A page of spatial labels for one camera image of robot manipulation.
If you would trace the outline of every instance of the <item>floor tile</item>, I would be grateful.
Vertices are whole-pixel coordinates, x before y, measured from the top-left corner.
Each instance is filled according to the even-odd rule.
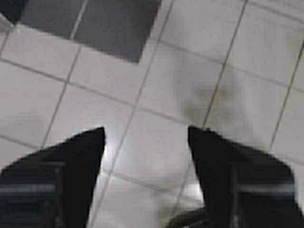
[[[10,34],[2,57],[66,79],[77,50],[78,44],[18,25]]]
[[[137,111],[114,172],[156,188],[178,191],[189,162],[186,126]]]
[[[304,39],[304,24],[247,5],[228,63],[289,85]]]
[[[303,0],[250,0],[304,21]]]
[[[105,126],[107,139],[102,166],[110,169],[131,111],[131,107],[124,104],[68,86],[47,145],[63,141],[84,130]]]
[[[0,62],[0,133],[40,146],[63,83]]]
[[[276,133],[272,152],[304,162],[304,94],[292,90]]]
[[[3,44],[3,42],[4,42],[4,39],[5,39],[5,33],[1,33],[0,32],[0,48],[2,47],[2,44]]]
[[[140,106],[201,125],[222,66],[160,44]]]
[[[105,184],[108,179],[108,175],[101,172],[98,175],[95,189],[94,189],[94,195],[93,195],[93,200],[90,208],[90,214],[89,214],[89,219],[86,224],[87,228],[92,227],[92,219],[94,219],[95,214],[98,212],[98,206],[100,206],[100,200],[101,196],[103,194],[103,191],[105,190]]]
[[[110,178],[93,228],[164,228],[176,197]]]
[[[223,62],[242,6],[238,0],[176,0],[161,39]]]
[[[71,81],[135,103],[155,46],[155,41],[147,42],[139,64],[82,47]]]
[[[173,217],[175,217],[177,215],[185,214],[187,212],[194,211],[194,210],[197,210],[200,208],[202,208],[202,205],[200,203],[198,203],[197,201],[192,201],[192,200],[188,200],[188,199],[180,199]]]
[[[300,60],[294,79],[295,80],[293,82],[293,87],[304,91],[304,54],[302,54],[302,58]]]
[[[223,136],[269,150],[287,88],[226,68],[207,127]]]
[[[199,180],[195,173],[194,165],[191,166],[182,195],[203,204],[203,193],[200,188]]]
[[[21,22],[69,38],[84,0],[29,0]]]
[[[154,20],[154,24],[150,33],[151,38],[158,39],[161,35],[162,29],[166,22],[173,1],[174,0],[161,0],[161,5],[159,7],[157,16]]]
[[[31,148],[0,138],[0,172],[15,160],[34,152]]]
[[[75,40],[138,62],[159,4],[158,0],[90,0]]]

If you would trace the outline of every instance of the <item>tile floor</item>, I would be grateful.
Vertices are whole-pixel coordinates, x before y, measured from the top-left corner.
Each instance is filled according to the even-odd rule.
[[[88,228],[163,228],[203,202],[188,124],[294,169],[304,208],[301,0],[163,0],[139,64],[18,25],[0,35],[0,167],[104,125]]]

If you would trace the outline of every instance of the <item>dark gray tile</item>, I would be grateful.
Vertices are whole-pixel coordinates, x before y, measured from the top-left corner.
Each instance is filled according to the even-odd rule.
[[[138,62],[159,5],[158,0],[90,0],[75,40]]]
[[[69,38],[84,0],[29,0],[21,22]]]

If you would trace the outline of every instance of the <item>white tile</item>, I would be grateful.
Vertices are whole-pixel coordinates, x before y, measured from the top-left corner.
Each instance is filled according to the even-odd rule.
[[[155,46],[155,41],[147,42],[139,64],[83,47],[71,81],[134,103]]]
[[[114,172],[157,188],[178,191],[189,162],[186,126],[137,111]]]
[[[132,109],[116,101],[68,86],[51,128],[47,145],[56,144],[79,132],[98,126],[106,130],[104,169],[111,168]]]
[[[181,198],[177,205],[177,208],[176,208],[176,211],[175,211],[173,217],[200,209],[202,207],[203,206],[200,203],[198,203],[197,201],[192,201],[192,200]]]
[[[2,57],[26,67],[66,79],[78,44],[18,25],[11,32]]]
[[[201,205],[203,204],[203,193],[195,173],[194,165],[191,166],[182,195],[200,203]]]
[[[5,39],[5,36],[6,36],[6,33],[1,33],[0,32],[0,48],[2,47],[2,44],[3,44],[4,39]]]
[[[222,66],[160,44],[140,106],[201,125]]]
[[[103,194],[103,191],[105,190],[105,184],[107,179],[108,179],[108,175],[105,174],[104,172],[99,173],[97,177],[92,204],[90,208],[90,214],[89,214],[88,222],[86,224],[87,228],[92,227],[92,222],[93,222],[92,219],[94,219],[95,215],[98,212],[98,207],[100,206],[101,196]]]
[[[176,200],[111,177],[93,228],[164,228]]]
[[[1,169],[15,160],[34,152],[33,149],[29,147],[21,146],[2,138],[0,138],[0,148],[0,172]]]
[[[304,24],[247,5],[228,63],[289,85],[304,38]]]
[[[304,91],[304,54],[302,55],[299,66],[297,68],[293,87]]]
[[[276,133],[272,151],[304,161],[304,94],[294,90],[289,94],[283,116]]]
[[[287,88],[226,68],[207,127],[231,140],[269,150]]]
[[[154,24],[150,32],[151,38],[158,39],[161,35],[162,28],[166,22],[172,2],[173,0],[161,0],[160,8],[158,9],[156,19],[154,20]]]
[[[41,146],[63,83],[0,62],[0,133]]]
[[[223,62],[242,6],[238,0],[176,0],[161,39]]]
[[[303,0],[250,0],[304,21]]]

